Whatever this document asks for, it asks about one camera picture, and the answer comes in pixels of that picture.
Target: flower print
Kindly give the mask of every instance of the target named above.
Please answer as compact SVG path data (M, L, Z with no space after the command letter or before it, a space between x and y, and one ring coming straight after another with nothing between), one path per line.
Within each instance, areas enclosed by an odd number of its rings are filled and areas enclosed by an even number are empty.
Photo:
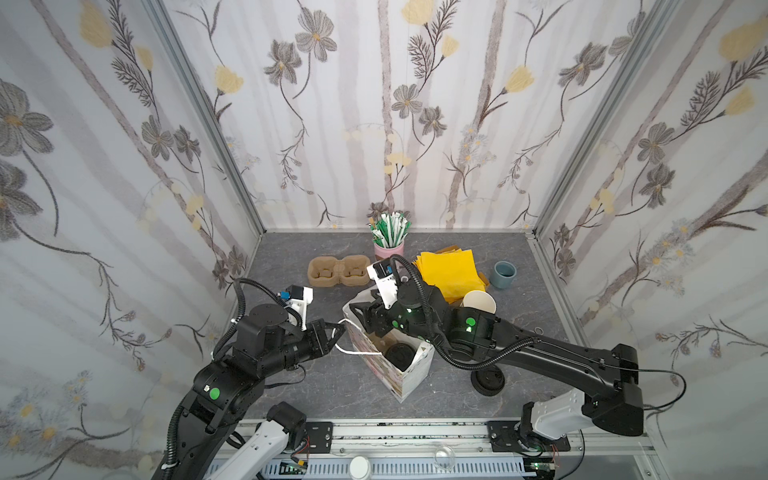
M439 137L442 135L442 132L445 131L446 128L448 128L448 125L443 124L440 122L440 119L443 117L442 112L440 111L440 107L427 107L422 112L422 116L419 117L419 123L424 124L424 130L422 130L422 135L427 135L432 130L435 131L435 136Z
M23 144L39 154L51 153L53 145L40 132L52 127L50 118L29 111L29 99L21 88L0 80L0 155L16 155Z
M579 85L586 83L589 73L602 67L605 63L605 49L605 45L593 45L592 42L589 42L581 50L581 53L574 57L576 65L560 70L560 81L558 82L560 86L564 87L573 80L576 80Z
M558 253L557 267L562 271L563 275L570 275L571 269L574 266L576 266L574 254L569 249L561 250L560 253Z
M640 190L640 195L650 195L648 208L656 208L664 205L664 189L672 186L675 170L670 170L665 164L659 164L658 167L648 172L648 183Z
M408 118L411 113L418 114L422 110L422 102L414 100L417 94L416 84L412 84L410 87L400 85L392 93L397 100L392 105L392 109L400 110L400 118Z
M67 421L61 410L48 410L40 415L41 428L37 439L43 451L53 449L56 444L64 439L67 431Z
M230 269L227 268L227 264L224 262L224 260L216 260L216 265L214 265L214 278L219 280L219 290L223 289L224 286L227 285L227 274L230 272Z
M82 5L80 36L96 48L108 47L112 43L112 29L104 14L91 0L84 0Z
M451 35L446 35L442 39L442 47L440 50L440 53L442 53L443 57L450 57L456 51L458 50L458 40L453 38Z
M18 238L16 215L37 215L43 211L21 188L27 183L24 171L0 160L0 242Z
M622 55L627 50L629 50L629 46L632 45L634 36L637 35L637 31L640 30L640 26L644 21L645 12L640 12L637 14L637 17L632 18L627 24L628 35L614 38L613 43L611 43L611 47L608 49L608 54L615 57L617 55Z
M170 158L168 148L174 146L174 137L169 131L160 132L160 125L155 121L154 115L149 116L149 121L141 124L141 138L152 145L152 157L163 156L163 160Z
M559 229L554 231L554 242L565 245L571 239L571 231L563 223Z
M742 61L763 41L768 32L768 18L746 23L729 31L720 39L718 52L728 61Z
M411 25L425 25L432 18L432 8L435 0L409 0L400 13Z
M716 338L712 345L710 345L710 355L713 358L719 359L721 356L723 356L723 352L720 350L720 339Z
M336 51L336 43L329 38L333 31L333 22L322 10L313 14L307 7L301 8L299 25L306 31L296 34L296 46L299 50L309 53L315 51L315 58L320 61L328 60L326 50Z
M525 65L521 65L512 71L509 76L506 85L504 86L505 93L517 93L528 88L533 83L533 74L531 69Z
M752 95L752 89L749 85L742 87L728 105L725 107L726 115L741 115L755 106L755 97Z
M667 128L667 124L663 121L649 128L648 136L637 142L637 146L642 149L637 154L637 159L646 161L650 158L651 163L660 163L664 159L664 150L661 149L661 146L672 141L673 133L674 128Z
M152 50L146 47L136 47L136 56L139 57L141 66L148 71L152 71L154 66L154 57L152 56Z
M244 82L242 77L238 77L235 72L223 65L216 67L215 78L216 88L218 88L222 94L236 93L240 90L240 87L243 86Z
M264 68L264 73L270 76L270 83L280 84L285 75L289 82L295 84L296 70L294 69L301 66L301 57L293 43L288 41L277 43L277 40L272 40L269 56L275 62L271 67Z
M178 148L179 153L187 154L187 160L192 163L193 154L200 155L200 141L192 140L190 132L182 125L179 125L179 129L176 130L174 137L176 138L176 148Z
M664 275L659 279L659 288L669 290L675 296L683 296L685 288L683 287L683 277L676 275Z
M228 257L232 275L240 275L245 270L246 257L237 249L237 245L232 246L232 251Z
M8 414L11 416L11 419L14 422L36 420L41 413L40 399L45 394L45 390L24 388L8 404Z
M389 207L384 202L371 202L371 210L368 212L368 218L378 220L382 214L388 214Z

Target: yellow flower print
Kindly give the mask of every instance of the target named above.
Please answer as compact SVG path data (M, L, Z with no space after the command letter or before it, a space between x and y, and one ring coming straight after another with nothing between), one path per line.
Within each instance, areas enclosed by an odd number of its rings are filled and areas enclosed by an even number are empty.
M136 56L139 57L139 63L141 66L149 71L152 71L154 66L154 58L152 57L152 51L146 47L136 47Z
M600 190L600 203L603 204L605 213L610 215L614 212L614 195L610 190L604 188Z
M243 78L229 68L219 65L216 67L216 87L225 94L233 94L243 86Z
M768 33L768 18L746 23L729 31L720 39L720 55L728 61L742 61Z
M446 35L442 40L442 56L450 57L458 50L458 40L451 35Z
M508 93L523 91L531 86L533 80L534 78L531 70L528 67L521 65L512 71L512 75L509 76L509 80L507 80L504 89Z
M424 25L432 18L434 0L410 0L400 11L411 25Z
M728 102L728 105L725 107L725 114L739 115L746 111L752 110L752 107L754 106L755 97L752 96L752 89L748 86L743 87L739 90L739 93L737 93Z
M32 405L31 403L28 403L27 405L22 407L21 411L19 411L18 414L21 415L23 419L26 419L32 414L32 412L34 412L34 410L35 410L35 406Z
M112 30L104 14L90 0L84 0L82 5L80 36L96 48L108 47L112 43Z
M196 211L203 208L204 199L202 195L193 195L187 201L187 215L194 215Z

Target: blue ceramic cup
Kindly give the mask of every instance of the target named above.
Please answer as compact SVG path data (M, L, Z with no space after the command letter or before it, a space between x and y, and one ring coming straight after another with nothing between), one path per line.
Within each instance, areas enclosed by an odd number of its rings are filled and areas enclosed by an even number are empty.
M518 269L508 261L496 262L491 272L491 285L500 289L509 288L517 274Z

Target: paper cup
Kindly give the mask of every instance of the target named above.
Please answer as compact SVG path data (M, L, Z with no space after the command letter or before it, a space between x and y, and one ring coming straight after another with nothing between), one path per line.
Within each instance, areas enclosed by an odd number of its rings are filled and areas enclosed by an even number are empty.
M496 313L496 301L482 290L473 290L464 295L462 306L476 308L483 312Z

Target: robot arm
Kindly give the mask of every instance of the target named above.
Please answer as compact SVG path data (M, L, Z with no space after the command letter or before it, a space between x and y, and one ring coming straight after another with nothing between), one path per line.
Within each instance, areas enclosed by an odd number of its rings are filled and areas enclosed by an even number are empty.
M421 336L460 369L478 371L500 363L575 387L556 399L524 407L520 433L533 434L536 441L546 443L592 425L618 435L642 435L643 399L635 349L621 344L612 350L589 349L520 329L482 310L452 307L438 288L422 283L413 265L405 259L394 260L406 266L410 279L401 281L389 259L374 263L369 274L380 298L350 304L366 332L384 336L399 329Z
M163 465L153 480L201 480L219 448L268 387L265 380L325 356L345 332L344 325L322 319L303 322L305 329L299 329L289 321L287 308L284 302L259 305L237 322L232 352L219 355L222 358L202 368L177 407L168 427ZM330 338L328 329L336 331ZM255 442L252 446L259 446L260 452L241 447L236 455L240 460L228 468L239 471L237 465L243 465L244 459L253 462L254 452L266 463L274 457L273 451L279 453L286 447L295 450L305 439L306 417L288 404L274 406L267 418L258 435L248 442ZM270 435L275 435L274 442ZM266 441L268 448L258 445L261 441Z

